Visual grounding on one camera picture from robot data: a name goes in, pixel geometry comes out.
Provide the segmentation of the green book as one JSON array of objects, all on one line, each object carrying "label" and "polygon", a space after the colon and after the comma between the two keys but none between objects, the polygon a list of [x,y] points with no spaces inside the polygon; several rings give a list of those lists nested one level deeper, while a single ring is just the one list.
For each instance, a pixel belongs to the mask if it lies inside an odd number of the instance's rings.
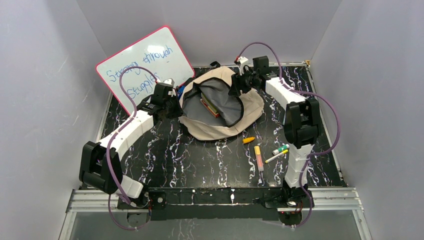
[{"label": "green book", "polygon": [[202,92],[201,94],[201,99],[203,99],[205,102],[207,102],[211,107],[213,107],[215,110],[217,110],[216,109],[216,107],[215,107],[215,105],[206,97],[206,95]]}]

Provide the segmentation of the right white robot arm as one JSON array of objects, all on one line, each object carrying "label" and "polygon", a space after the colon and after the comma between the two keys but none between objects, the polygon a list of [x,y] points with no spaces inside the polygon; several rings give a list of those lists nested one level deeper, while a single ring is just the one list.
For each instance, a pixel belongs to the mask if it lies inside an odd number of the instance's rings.
[{"label": "right white robot arm", "polygon": [[239,71],[231,77],[230,96],[239,97],[255,88],[285,108],[282,124],[289,158],[281,199],[286,206],[295,207],[306,194],[308,182],[304,174],[308,155],[322,132],[319,102],[297,93],[282,77],[272,77],[267,56],[254,58],[253,67],[243,56],[236,57],[234,62]]}]

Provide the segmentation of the beige backpack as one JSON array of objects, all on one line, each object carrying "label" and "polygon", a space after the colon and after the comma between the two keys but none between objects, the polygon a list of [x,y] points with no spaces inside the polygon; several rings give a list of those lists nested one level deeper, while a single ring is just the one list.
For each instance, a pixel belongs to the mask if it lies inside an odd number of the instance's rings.
[{"label": "beige backpack", "polygon": [[[229,95],[234,73],[231,68],[220,66],[184,83],[179,99],[183,115],[178,120],[197,140],[214,141],[236,136],[263,114],[264,100],[255,89],[239,97]],[[214,104],[220,114],[218,118],[203,106],[201,93]]]}]

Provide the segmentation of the red treehouse book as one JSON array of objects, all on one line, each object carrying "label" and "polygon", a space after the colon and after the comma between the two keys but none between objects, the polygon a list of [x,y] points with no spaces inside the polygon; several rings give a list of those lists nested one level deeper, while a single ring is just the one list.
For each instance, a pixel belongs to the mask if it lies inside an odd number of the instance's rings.
[{"label": "red treehouse book", "polygon": [[210,106],[206,101],[204,101],[202,98],[200,99],[200,102],[203,104],[203,106],[210,112],[211,115],[213,115],[215,118],[218,118],[220,116],[220,113],[214,109],[212,106]]}]

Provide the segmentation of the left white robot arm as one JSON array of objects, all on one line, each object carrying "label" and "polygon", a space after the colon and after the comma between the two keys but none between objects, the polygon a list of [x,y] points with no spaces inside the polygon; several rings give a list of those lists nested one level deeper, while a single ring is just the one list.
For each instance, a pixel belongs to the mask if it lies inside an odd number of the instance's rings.
[{"label": "left white robot arm", "polygon": [[149,203],[143,184],[124,175],[121,160],[129,148],[155,124],[182,115],[174,80],[159,81],[153,94],[136,107],[130,117],[99,142],[88,141],[82,148],[79,180],[106,194],[116,194],[137,208]]}]

